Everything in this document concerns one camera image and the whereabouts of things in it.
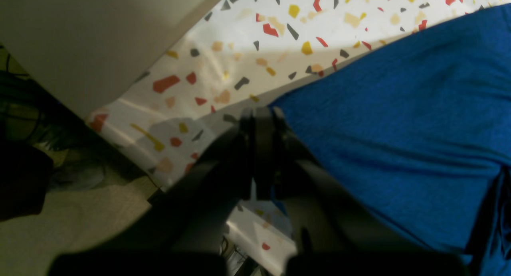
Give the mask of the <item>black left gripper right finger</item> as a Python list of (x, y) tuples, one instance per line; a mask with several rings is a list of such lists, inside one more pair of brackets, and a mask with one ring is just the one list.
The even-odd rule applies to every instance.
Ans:
[(280, 200), (297, 256), (288, 276), (466, 276), (452, 254), (423, 249), (359, 203), (288, 127), (282, 110), (255, 110), (258, 200)]

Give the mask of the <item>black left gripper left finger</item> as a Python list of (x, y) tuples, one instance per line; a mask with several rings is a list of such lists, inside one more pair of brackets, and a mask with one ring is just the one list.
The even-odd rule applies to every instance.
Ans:
[(91, 249), (55, 259), (49, 276), (228, 276), (219, 245), (228, 217), (250, 198), (252, 109), (133, 225)]

